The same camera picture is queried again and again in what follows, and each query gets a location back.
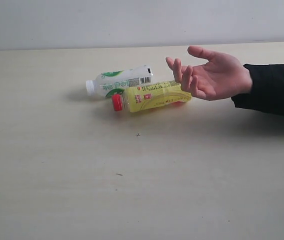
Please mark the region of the person's open bare hand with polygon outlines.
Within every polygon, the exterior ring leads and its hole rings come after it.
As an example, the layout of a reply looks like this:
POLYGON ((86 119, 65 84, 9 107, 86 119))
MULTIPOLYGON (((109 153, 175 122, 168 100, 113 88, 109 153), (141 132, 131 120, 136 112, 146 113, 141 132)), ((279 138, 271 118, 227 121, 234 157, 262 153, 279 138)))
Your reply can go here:
POLYGON ((207 60, 207 63, 182 66, 180 59, 166 58, 174 80, 184 92, 201 100, 216 101, 251 91, 249 70, 234 56, 199 46, 189 46, 187 52, 195 58, 207 60))

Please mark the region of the black sleeved forearm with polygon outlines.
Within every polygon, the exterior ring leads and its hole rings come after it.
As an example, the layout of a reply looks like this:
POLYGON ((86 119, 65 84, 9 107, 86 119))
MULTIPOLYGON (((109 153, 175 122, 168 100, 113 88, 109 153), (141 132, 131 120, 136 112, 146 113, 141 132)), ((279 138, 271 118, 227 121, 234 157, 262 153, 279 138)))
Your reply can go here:
POLYGON ((249 93, 233 96, 236 108, 284 116, 284 64, 245 64, 252 79, 249 93))

